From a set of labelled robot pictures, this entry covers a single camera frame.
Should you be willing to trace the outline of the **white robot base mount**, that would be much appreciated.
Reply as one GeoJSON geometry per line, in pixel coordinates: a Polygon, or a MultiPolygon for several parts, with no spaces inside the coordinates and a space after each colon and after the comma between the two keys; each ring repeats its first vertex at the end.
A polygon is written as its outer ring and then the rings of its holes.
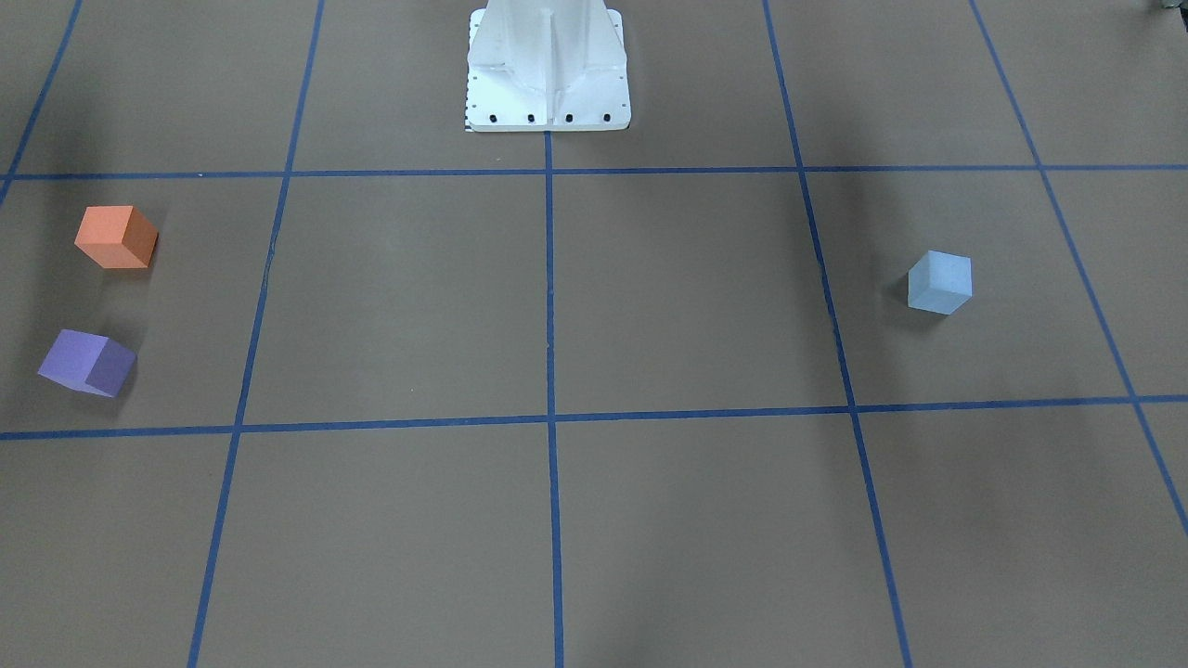
{"type": "Polygon", "coordinates": [[[466,131],[631,125],[623,17],[602,1],[488,1],[470,13],[468,30],[466,131]]]}

